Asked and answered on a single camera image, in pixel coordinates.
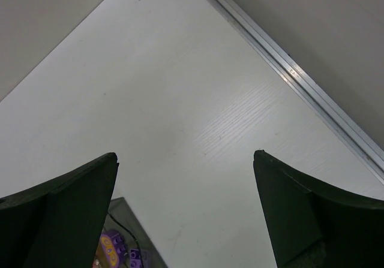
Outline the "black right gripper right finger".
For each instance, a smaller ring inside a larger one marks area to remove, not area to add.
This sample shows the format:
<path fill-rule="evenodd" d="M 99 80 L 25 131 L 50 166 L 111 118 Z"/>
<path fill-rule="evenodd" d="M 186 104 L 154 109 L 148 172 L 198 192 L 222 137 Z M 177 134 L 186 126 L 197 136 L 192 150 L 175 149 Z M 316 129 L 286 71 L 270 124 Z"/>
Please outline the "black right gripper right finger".
<path fill-rule="evenodd" d="M 383 267 L 383 201 L 302 173 L 264 150 L 254 174 L 278 267 Z"/>

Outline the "small purple lego brick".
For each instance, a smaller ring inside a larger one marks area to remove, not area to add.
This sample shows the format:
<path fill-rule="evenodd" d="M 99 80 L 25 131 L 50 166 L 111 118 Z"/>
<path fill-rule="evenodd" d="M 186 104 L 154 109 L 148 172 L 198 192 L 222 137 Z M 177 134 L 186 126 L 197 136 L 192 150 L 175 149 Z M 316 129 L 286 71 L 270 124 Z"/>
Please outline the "small purple lego brick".
<path fill-rule="evenodd" d="M 139 251 L 136 248 L 131 248 L 129 252 L 130 268 L 150 268 L 151 267 L 151 253 L 149 250 Z"/>

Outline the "purple lego piece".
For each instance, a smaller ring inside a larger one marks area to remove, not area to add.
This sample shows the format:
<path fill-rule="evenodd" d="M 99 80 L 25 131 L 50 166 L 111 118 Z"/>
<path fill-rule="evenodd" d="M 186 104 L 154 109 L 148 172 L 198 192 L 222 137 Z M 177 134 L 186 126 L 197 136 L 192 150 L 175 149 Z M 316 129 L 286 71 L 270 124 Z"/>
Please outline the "purple lego piece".
<path fill-rule="evenodd" d="M 94 258 L 94 267 L 120 267 L 125 264 L 128 246 L 123 235 L 115 229 L 100 235 Z"/>

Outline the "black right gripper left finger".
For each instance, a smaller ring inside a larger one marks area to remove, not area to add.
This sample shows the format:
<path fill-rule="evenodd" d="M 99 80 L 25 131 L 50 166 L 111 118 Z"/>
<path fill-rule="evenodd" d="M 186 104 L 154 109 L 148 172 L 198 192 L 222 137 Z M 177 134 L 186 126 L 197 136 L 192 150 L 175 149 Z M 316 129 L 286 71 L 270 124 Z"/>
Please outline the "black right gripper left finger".
<path fill-rule="evenodd" d="M 1 267 L 91 267 L 118 174 L 106 153 L 1 198 Z"/>

